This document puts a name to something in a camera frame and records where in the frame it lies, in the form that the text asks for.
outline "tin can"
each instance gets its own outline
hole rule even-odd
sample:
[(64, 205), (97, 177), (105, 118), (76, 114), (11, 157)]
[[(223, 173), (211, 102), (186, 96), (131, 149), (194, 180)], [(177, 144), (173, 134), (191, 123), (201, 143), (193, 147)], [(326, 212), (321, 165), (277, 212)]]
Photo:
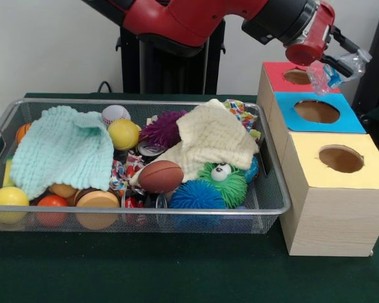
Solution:
[(166, 148), (161, 145), (150, 145), (146, 141), (142, 141), (138, 144), (136, 150), (140, 155), (142, 155), (143, 162), (148, 164), (164, 153)]

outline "purple spiky ball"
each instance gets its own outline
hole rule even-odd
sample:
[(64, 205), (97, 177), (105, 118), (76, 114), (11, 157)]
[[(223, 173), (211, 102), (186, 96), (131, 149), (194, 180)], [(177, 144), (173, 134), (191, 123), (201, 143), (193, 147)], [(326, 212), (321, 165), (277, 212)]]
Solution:
[(181, 141), (177, 120), (187, 112), (163, 112), (156, 121), (149, 124), (140, 132), (140, 139), (150, 145), (161, 145), (170, 148)]

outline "metal mesh basket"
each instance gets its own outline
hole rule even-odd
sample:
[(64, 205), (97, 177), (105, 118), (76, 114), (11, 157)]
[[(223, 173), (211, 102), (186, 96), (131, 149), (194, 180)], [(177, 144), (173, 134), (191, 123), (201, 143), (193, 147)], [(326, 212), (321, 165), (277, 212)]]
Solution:
[[(16, 151), (15, 134), (24, 123), (41, 117), (43, 110), (68, 105), (79, 112), (102, 112), (110, 104), (121, 104), (131, 119), (145, 125), (146, 118), (168, 110), (190, 111), (200, 102), (159, 102), (138, 100), (24, 99), (11, 104), (0, 118), (0, 187), (6, 159)], [(32, 232), (163, 232), (264, 234), (290, 206), (289, 193), (280, 169), (264, 113), (255, 104), (247, 110), (257, 114), (260, 141), (260, 174), (249, 184), (246, 210), (173, 210), (150, 208), (49, 208), (0, 206), (0, 231)], [(48, 219), (52, 226), (44, 226)]]

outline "black cable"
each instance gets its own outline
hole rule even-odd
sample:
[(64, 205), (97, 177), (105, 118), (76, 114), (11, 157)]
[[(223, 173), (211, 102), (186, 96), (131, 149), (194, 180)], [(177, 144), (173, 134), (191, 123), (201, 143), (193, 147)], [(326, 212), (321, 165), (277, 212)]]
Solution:
[(102, 87), (103, 87), (104, 85), (107, 86), (107, 88), (108, 88), (108, 92), (109, 92), (109, 93), (112, 93), (112, 88), (111, 88), (110, 84), (109, 84), (108, 82), (106, 82), (106, 81), (101, 82), (100, 87), (99, 87), (99, 89), (97, 90), (97, 93), (100, 93), (100, 92), (101, 92)]

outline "baseball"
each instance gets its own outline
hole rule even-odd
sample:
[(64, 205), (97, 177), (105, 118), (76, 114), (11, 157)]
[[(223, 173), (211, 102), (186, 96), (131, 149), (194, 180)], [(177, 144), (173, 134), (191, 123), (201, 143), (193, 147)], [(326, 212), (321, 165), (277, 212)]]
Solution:
[(131, 119), (131, 115), (122, 105), (110, 105), (102, 111), (103, 122), (109, 126), (112, 122), (119, 119)]

